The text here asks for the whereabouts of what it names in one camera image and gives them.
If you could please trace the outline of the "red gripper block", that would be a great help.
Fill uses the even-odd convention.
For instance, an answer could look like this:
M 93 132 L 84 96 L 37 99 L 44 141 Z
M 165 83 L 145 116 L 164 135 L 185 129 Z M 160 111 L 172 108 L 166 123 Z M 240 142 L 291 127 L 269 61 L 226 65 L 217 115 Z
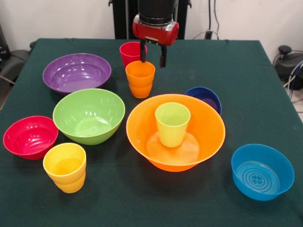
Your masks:
M 161 45 L 160 67 L 166 67 L 167 45 L 172 45 L 178 36 L 179 23 L 171 20 L 164 26 L 151 26 L 144 24 L 137 14 L 133 19 L 133 34 L 140 39 L 140 61 L 146 62 L 146 41 Z

